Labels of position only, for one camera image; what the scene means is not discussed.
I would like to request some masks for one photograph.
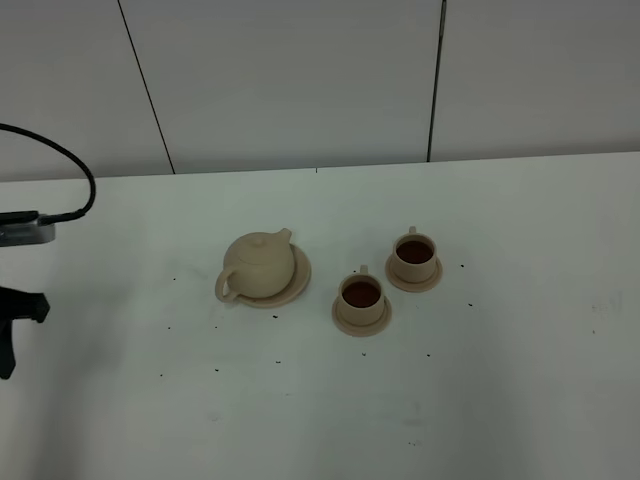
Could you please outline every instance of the teapot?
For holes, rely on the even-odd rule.
[[[238,295],[267,298],[284,290],[295,271],[290,239],[291,231],[283,228],[277,233],[249,233],[233,242],[216,281],[218,300],[228,303]]]

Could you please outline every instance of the white table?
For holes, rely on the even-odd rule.
[[[86,193],[0,184],[0,210]],[[52,306],[16,323],[0,478],[636,479],[639,207],[640,154],[100,180],[55,242],[0,250]],[[410,225],[444,265],[426,294],[384,276]],[[227,246],[282,227],[303,296],[219,303]],[[330,307],[365,263],[394,313],[356,339]]]

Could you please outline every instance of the brown tea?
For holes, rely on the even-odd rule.
[[[378,301],[380,291],[370,283],[356,282],[344,289],[342,297],[352,307],[366,308]]]
[[[411,240],[396,249],[398,256],[407,263],[424,263],[433,257],[433,250],[426,243]]]

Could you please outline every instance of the white wall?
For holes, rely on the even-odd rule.
[[[640,4],[452,0],[433,160],[640,150]]]
[[[116,0],[5,0],[0,43],[0,122],[62,144],[96,175],[171,173]],[[0,132],[0,181],[81,175]]]
[[[178,172],[425,161],[440,0],[123,0]]]

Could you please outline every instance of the saucer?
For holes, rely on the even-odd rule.
[[[338,314],[338,298],[336,297],[333,302],[333,306],[331,307],[331,316],[333,317],[333,323],[335,323],[336,327],[341,330],[343,333],[347,335],[351,335],[352,337],[370,337],[375,335],[376,333],[380,333],[382,330],[387,328],[389,322],[391,321],[391,302],[387,297],[384,297],[384,311],[378,320],[369,324],[369,325],[354,325],[352,323],[347,322]]]
[[[443,273],[442,263],[440,263],[439,258],[436,259],[436,271],[433,272],[433,275],[431,275],[423,282],[409,283],[399,278],[391,269],[391,257],[387,259],[387,263],[384,266],[384,271],[387,274],[387,279],[395,287],[398,287],[400,290],[404,290],[405,292],[411,293],[426,292],[427,290],[431,290],[438,283],[440,283],[440,279],[442,278]]]
[[[275,308],[290,303],[300,295],[311,279],[311,262],[305,253],[295,245],[291,244],[291,249],[296,262],[296,269],[291,281],[281,292],[267,298],[249,298],[244,295],[238,295],[236,300],[254,308]]]

